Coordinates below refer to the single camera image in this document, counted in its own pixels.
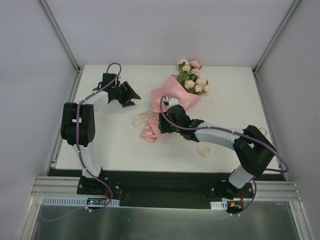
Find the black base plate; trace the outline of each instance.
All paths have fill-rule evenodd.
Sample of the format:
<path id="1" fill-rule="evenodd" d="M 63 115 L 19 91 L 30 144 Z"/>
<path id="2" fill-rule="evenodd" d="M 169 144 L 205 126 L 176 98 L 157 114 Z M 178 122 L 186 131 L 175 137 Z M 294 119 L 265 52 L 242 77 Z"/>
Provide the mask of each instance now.
<path id="1" fill-rule="evenodd" d="M 80 170 L 58 169 L 51 169 L 48 175 L 82 176 Z M 210 202 L 221 201 L 215 194 L 215 185 L 229 176 L 230 173 L 103 170 L 100 179 L 111 187 L 114 199 L 119 199 L 123 207 L 210 209 Z M 282 174 L 265 174 L 256 180 L 284 181 L 284 177 Z M 78 194 L 103 196 L 105 192 L 105 187 L 94 179 L 80 178 Z M 245 198 L 252 198 L 251 184 L 247 183 L 235 198 L 240 199 L 241 193 Z"/>

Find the white table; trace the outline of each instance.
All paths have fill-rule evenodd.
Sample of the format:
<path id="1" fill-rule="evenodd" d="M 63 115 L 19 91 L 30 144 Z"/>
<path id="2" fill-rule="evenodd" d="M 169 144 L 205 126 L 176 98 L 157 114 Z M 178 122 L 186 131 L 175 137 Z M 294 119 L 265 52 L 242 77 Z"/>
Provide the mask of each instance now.
<path id="1" fill-rule="evenodd" d="M 92 92 L 106 69 L 107 65 L 85 66 L 76 102 Z M 212 92 L 187 109 L 191 118 L 223 127 L 255 125 L 268 130 L 250 67 L 205 66 L 201 71 Z M 118 67 L 112 66 L 110 73 L 117 72 Z M 104 170 L 230 173 L 238 167 L 240 162 L 236 153 L 219 145 L 205 143 L 211 148 L 211 156 L 203 158 L 197 153 L 194 142 L 174 133 L 165 134 L 155 143 L 140 138 L 146 123 L 133 127 L 132 121 L 138 114 L 151 110 L 150 90 L 161 87 L 171 74 L 178 74 L 176 66 L 122 66 L 121 82 L 128 81 L 142 100 L 133 100 L 136 105 L 126 108 L 113 101 L 95 114 L 93 144 L 100 152 L 99 161 Z M 81 169 L 75 151 L 65 140 L 56 168 Z M 276 158 L 269 168 L 278 169 Z"/>

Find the pink wrapping paper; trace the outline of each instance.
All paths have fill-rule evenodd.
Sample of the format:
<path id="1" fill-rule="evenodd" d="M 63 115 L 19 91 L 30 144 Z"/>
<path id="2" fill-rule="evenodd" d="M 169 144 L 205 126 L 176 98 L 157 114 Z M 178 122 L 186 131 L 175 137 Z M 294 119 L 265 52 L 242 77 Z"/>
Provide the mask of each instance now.
<path id="1" fill-rule="evenodd" d="M 158 112 L 160 112 L 160 99 L 163 95 L 178 99 L 184 109 L 193 105 L 200 98 L 200 95 L 188 93 L 173 75 L 165 81 L 162 87 L 151 90 L 151 105 Z M 163 105 L 163 111 L 166 112 L 167 110 L 167 106 Z M 143 129 L 140 138 L 154 143 L 161 135 L 159 120 L 155 117 L 149 117 L 148 124 Z"/>
<path id="2" fill-rule="evenodd" d="M 190 107 L 200 98 L 200 95 L 188 93 L 173 75 L 165 81 L 162 87 L 151 90 L 151 105 L 158 112 L 160 112 L 160 99 L 163 95 L 178 99 L 184 109 Z M 163 106 L 163 110 L 167 111 L 168 108 Z"/>
<path id="3" fill-rule="evenodd" d="M 159 120 L 153 116 L 149 117 L 148 123 L 142 130 L 140 138 L 147 140 L 150 143 L 154 143 L 161 135 L 162 134 L 159 130 Z"/>

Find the artificial flower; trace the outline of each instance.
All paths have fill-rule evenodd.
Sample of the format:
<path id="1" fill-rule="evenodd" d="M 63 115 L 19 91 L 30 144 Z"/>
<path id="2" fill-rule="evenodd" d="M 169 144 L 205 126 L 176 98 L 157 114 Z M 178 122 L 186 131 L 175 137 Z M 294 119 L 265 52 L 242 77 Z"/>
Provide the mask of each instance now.
<path id="1" fill-rule="evenodd" d="M 197 92 L 197 93 L 200 93 L 200 92 L 202 92 L 202 86 L 200 86 L 200 85 L 195 85 L 195 91 Z"/>
<path id="2" fill-rule="evenodd" d="M 196 75 L 198 78 L 201 78 L 201 71 L 199 69 L 192 69 L 191 73 Z"/>
<path id="3" fill-rule="evenodd" d="M 178 63 L 176 64 L 179 68 L 179 65 L 183 64 L 186 66 L 186 65 L 189 65 L 189 62 L 185 59 L 181 59 L 180 61 L 178 61 Z"/>
<path id="4" fill-rule="evenodd" d="M 211 87 L 208 84 L 206 84 L 206 85 L 204 85 L 203 90 L 205 92 L 211 92 Z"/>
<path id="5" fill-rule="evenodd" d="M 193 67 L 196 68 L 196 69 L 199 69 L 199 68 L 200 68 L 200 64 L 199 64 L 197 61 L 191 61 L 191 62 L 190 62 L 190 65 L 193 66 Z"/>
<path id="6" fill-rule="evenodd" d="M 185 89 L 191 89 L 194 87 L 194 85 L 195 85 L 195 83 L 192 80 L 185 81 L 185 83 L 184 83 Z"/>
<path id="7" fill-rule="evenodd" d="M 182 71 L 187 72 L 187 73 L 190 73 L 190 69 L 191 69 L 191 67 L 189 65 L 185 65 L 182 67 Z"/>
<path id="8" fill-rule="evenodd" d="M 200 86 L 203 86 L 205 85 L 205 80 L 203 80 L 202 78 L 198 78 L 196 81 L 195 81 L 196 84 L 200 85 Z"/>

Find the enclosure wall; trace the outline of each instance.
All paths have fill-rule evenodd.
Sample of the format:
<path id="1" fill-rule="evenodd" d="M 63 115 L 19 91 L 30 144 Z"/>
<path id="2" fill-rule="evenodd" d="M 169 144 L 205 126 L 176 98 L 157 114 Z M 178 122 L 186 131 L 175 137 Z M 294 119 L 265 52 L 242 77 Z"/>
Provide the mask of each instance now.
<path id="1" fill-rule="evenodd" d="M 257 64 L 293 0 L 47 0 L 79 65 Z"/>
<path id="2" fill-rule="evenodd" d="M 17 239 L 75 70 L 36 0 L 0 3 L 0 239 Z"/>
<path id="3" fill-rule="evenodd" d="M 304 0 L 258 72 L 280 153 L 291 166 L 289 180 L 302 192 L 315 238 L 320 208 L 320 1 Z"/>

